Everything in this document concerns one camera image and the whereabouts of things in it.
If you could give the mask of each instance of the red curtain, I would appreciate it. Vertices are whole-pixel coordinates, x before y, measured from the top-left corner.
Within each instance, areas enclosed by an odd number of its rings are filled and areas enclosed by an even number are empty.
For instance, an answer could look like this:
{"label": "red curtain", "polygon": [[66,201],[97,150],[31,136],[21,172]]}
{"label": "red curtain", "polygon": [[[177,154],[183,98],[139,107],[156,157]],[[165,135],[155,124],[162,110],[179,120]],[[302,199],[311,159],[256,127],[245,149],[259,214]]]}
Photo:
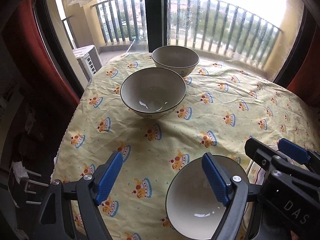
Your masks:
{"label": "red curtain", "polygon": [[23,0],[2,31],[13,61],[27,83],[66,119],[72,117],[79,98],[59,75],[42,42],[31,0]]}

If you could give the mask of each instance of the balcony railing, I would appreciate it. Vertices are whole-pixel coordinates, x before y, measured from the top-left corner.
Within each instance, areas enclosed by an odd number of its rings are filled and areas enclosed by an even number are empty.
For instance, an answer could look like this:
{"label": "balcony railing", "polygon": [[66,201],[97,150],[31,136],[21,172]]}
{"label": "balcony railing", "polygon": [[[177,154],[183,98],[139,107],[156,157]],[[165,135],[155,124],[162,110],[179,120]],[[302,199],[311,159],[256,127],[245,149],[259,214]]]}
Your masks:
{"label": "balcony railing", "polygon": [[[172,6],[175,9],[175,5],[176,15],[172,12]],[[171,28],[174,27],[175,42],[172,43]],[[247,62],[249,59],[247,64],[263,69],[280,32],[278,27],[262,17],[220,0],[168,0],[168,44],[207,50],[215,54],[222,54],[221,49],[223,49],[223,55],[228,57],[236,52],[244,55],[242,61]]]}
{"label": "balcony railing", "polygon": [[104,42],[112,45],[147,40],[144,0],[106,0],[93,5],[97,10]]}

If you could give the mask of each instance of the cake print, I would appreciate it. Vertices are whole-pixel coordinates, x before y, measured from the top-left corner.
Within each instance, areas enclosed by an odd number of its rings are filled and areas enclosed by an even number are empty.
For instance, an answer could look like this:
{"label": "cake print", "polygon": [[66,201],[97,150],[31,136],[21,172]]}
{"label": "cake print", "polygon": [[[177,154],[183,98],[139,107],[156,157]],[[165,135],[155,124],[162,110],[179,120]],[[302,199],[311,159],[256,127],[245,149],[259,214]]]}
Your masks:
{"label": "cake print", "polygon": [[119,202],[113,201],[109,195],[108,199],[101,203],[101,206],[103,212],[107,213],[110,217],[114,217],[118,211]]}
{"label": "cake print", "polygon": [[231,81],[234,83],[240,82],[239,79],[236,76],[231,77]]}
{"label": "cake print", "polygon": [[191,82],[192,82],[192,77],[188,77],[188,76],[187,77],[183,77],[183,80],[187,85],[190,85]]}
{"label": "cake print", "polygon": [[258,88],[259,90],[263,90],[262,85],[261,85],[260,82],[257,83],[257,88]]}
{"label": "cake print", "polygon": [[219,64],[219,63],[213,63],[212,65],[213,65],[214,67],[222,68],[222,65]]}
{"label": "cake print", "polygon": [[125,232],[124,234],[126,235],[126,240],[141,240],[141,237],[138,233],[130,235],[129,233]]}
{"label": "cake print", "polygon": [[284,123],[280,126],[280,129],[281,129],[282,132],[287,133],[287,129],[286,129]]}
{"label": "cake print", "polygon": [[172,163],[172,168],[174,170],[181,170],[185,165],[187,165],[190,162],[190,156],[189,154],[183,154],[178,149],[178,155],[175,156],[174,160],[170,160],[170,163]]}
{"label": "cake print", "polygon": [[192,114],[192,108],[182,105],[182,108],[179,111],[176,111],[176,113],[179,118],[189,120]]}
{"label": "cake print", "polygon": [[97,108],[101,104],[102,100],[103,98],[96,94],[93,98],[89,98],[89,105]]}
{"label": "cake print", "polygon": [[217,139],[212,131],[208,131],[207,133],[201,132],[203,135],[203,140],[200,144],[203,144],[206,148],[217,145]]}
{"label": "cake print", "polygon": [[130,145],[124,145],[123,141],[120,141],[120,147],[117,149],[118,152],[121,152],[122,154],[122,162],[125,162],[127,158],[129,157],[131,146]]}
{"label": "cake print", "polygon": [[83,166],[84,166],[84,170],[83,170],[83,173],[81,173],[82,177],[86,174],[92,175],[96,170],[96,167],[94,166],[94,164],[91,164],[88,166],[86,163],[83,163]]}
{"label": "cake print", "polygon": [[287,120],[287,121],[290,121],[290,117],[289,117],[289,115],[285,112],[284,113],[284,118]]}
{"label": "cake print", "polygon": [[228,90],[229,90],[229,86],[227,83],[220,83],[220,84],[218,84],[218,86],[220,87],[220,89],[223,89],[226,92],[228,92]]}
{"label": "cake print", "polygon": [[227,112],[227,115],[222,119],[225,120],[226,124],[230,124],[232,127],[236,125],[236,116],[234,114]]}
{"label": "cake print", "polygon": [[131,62],[128,66],[128,68],[136,68],[138,66],[138,62]]}
{"label": "cake print", "polygon": [[99,126],[97,127],[99,132],[108,132],[110,130],[111,121],[110,118],[101,118]]}
{"label": "cake print", "polygon": [[209,72],[205,68],[200,68],[198,73],[203,76],[209,76]]}
{"label": "cake print", "polygon": [[249,92],[250,96],[254,97],[255,99],[257,99],[257,94],[254,90],[250,90]]}
{"label": "cake print", "polygon": [[242,111],[249,111],[249,107],[248,107],[247,103],[244,102],[243,100],[241,100],[241,102],[239,103],[239,108]]}
{"label": "cake print", "polygon": [[77,133],[77,135],[70,137],[71,139],[71,144],[74,145],[76,148],[79,148],[85,139],[85,135],[80,135]]}
{"label": "cake print", "polygon": [[113,90],[114,93],[116,93],[117,95],[120,94],[120,87],[116,87],[115,90]]}
{"label": "cake print", "polygon": [[273,104],[275,104],[276,106],[278,105],[276,98],[271,98],[271,102],[272,102]]}
{"label": "cake print", "polygon": [[159,124],[156,123],[152,129],[149,129],[144,137],[147,137],[149,141],[161,140],[162,134]]}
{"label": "cake print", "polygon": [[268,129],[266,119],[260,119],[260,121],[258,122],[258,125],[260,126],[261,129],[264,129],[265,131]]}
{"label": "cake print", "polygon": [[152,195],[151,184],[149,179],[145,178],[142,181],[139,181],[137,178],[134,179],[136,182],[136,189],[132,194],[137,194],[138,198],[150,198]]}
{"label": "cake print", "polygon": [[172,227],[172,225],[170,224],[169,219],[168,219],[167,217],[160,219],[160,221],[163,222],[162,225],[163,225],[165,228],[172,228],[172,229],[173,229],[173,227]]}
{"label": "cake print", "polygon": [[118,71],[112,68],[107,70],[106,74],[107,74],[107,77],[114,78],[118,74]]}
{"label": "cake print", "polygon": [[267,107],[267,115],[268,116],[273,116],[273,113],[272,113],[270,107]]}
{"label": "cake print", "polygon": [[213,103],[213,98],[212,98],[212,96],[210,95],[209,92],[204,92],[204,93],[201,94],[200,101],[204,102],[205,104]]}

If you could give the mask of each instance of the white bowl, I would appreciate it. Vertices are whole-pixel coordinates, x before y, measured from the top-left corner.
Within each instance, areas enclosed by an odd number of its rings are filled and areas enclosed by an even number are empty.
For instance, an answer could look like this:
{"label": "white bowl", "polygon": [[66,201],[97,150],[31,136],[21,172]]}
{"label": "white bowl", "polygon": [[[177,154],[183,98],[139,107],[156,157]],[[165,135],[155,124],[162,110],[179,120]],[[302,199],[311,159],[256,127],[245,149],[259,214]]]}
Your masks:
{"label": "white bowl", "polygon": [[182,46],[163,46],[155,49],[151,57],[157,67],[164,67],[188,76],[199,63],[199,56],[192,49]]}
{"label": "white bowl", "polygon": [[[231,176],[238,175],[249,182],[238,163],[225,156],[214,157]],[[180,234],[191,239],[211,239],[226,208],[214,196],[202,170],[201,158],[187,164],[174,177],[165,208],[171,225]]]}
{"label": "white bowl", "polygon": [[144,68],[123,82],[122,101],[136,114],[157,119],[172,113],[186,95],[186,83],[176,72],[166,68]]}

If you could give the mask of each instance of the table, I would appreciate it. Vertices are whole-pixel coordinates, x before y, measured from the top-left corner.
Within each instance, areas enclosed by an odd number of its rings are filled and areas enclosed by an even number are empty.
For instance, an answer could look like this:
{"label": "table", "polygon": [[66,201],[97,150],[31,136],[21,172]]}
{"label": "table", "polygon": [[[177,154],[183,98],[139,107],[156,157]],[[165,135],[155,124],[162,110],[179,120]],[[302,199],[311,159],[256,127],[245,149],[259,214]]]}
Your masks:
{"label": "table", "polygon": [[[121,101],[120,86],[133,72],[154,66],[150,53],[126,53],[93,76],[52,175],[76,181],[113,150],[122,152],[122,169],[99,206],[113,239],[184,239],[166,218],[165,196],[177,172],[205,152],[228,156],[245,169],[244,144],[250,137],[265,144],[287,138],[319,149],[314,109],[286,89],[221,62],[200,60],[184,78],[187,95],[177,111],[158,120],[139,117]],[[77,202],[72,205],[81,230]]]}

